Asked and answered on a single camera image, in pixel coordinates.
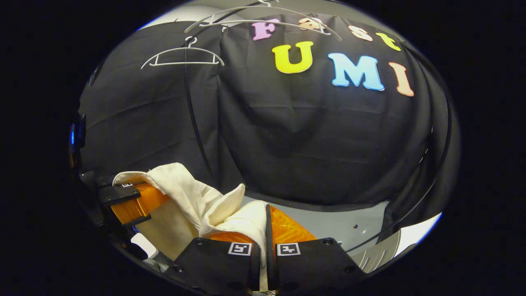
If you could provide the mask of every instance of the white cloth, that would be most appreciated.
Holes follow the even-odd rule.
[[[151,219],[137,225],[139,231],[159,251],[175,260],[195,237],[209,238],[215,233],[239,232],[256,242],[261,249],[260,289],[267,288],[263,201],[253,201],[240,209],[245,185],[224,196],[199,182],[180,163],[161,165],[149,172],[122,172],[113,185],[147,182],[170,199],[150,212]]]

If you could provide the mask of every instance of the black fabric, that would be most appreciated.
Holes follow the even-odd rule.
[[[429,73],[414,55],[403,46],[401,52],[389,48],[375,34],[385,33],[399,45],[390,33],[338,16],[310,16],[321,19],[342,41],[282,25],[276,25],[271,38],[253,41],[253,27],[243,23],[224,31],[210,27],[193,44],[225,62],[187,65],[194,115],[218,189],[226,193],[244,183],[255,198],[322,211],[392,200],[407,188],[428,148],[431,104],[443,92],[430,84]],[[271,18],[298,21],[292,14],[261,19]],[[135,32],[108,56],[93,85],[86,86],[80,106],[88,120],[84,171],[147,171],[180,162],[197,180],[214,184],[191,125],[184,67],[140,69],[152,56],[184,44],[192,32],[183,31],[190,24]],[[365,29],[373,41],[355,37],[349,25]],[[297,63],[295,44],[301,41],[314,43],[312,66],[301,73],[279,72],[272,48],[291,45],[290,62]],[[385,89],[369,90],[363,79],[357,87],[334,86],[329,53],[343,53],[355,64],[363,55],[376,58]],[[171,52],[160,56],[159,63],[183,59],[184,51]],[[188,51],[188,60],[211,61],[211,56]],[[389,62],[407,68],[415,96],[397,92]],[[401,210],[393,205],[390,213]]]

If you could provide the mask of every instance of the hanger hook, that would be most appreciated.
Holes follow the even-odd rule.
[[[258,0],[258,2],[261,2],[263,4],[267,4],[268,7],[272,7],[270,3],[268,3],[266,0]]]
[[[193,42],[190,42],[190,43],[188,43],[188,48],[192,47],[192,44],[194,44],[194,43],[196,43],[196,42],[197,42],[197,38],[196,38],[196,37],[192,37],[192,36],[188,36],[188,37],[186,37],[185,41],[188,41],[188,39],[190,39],[190,38],[193,38],[193,39],[194,39],[194,41],[193,41]]]

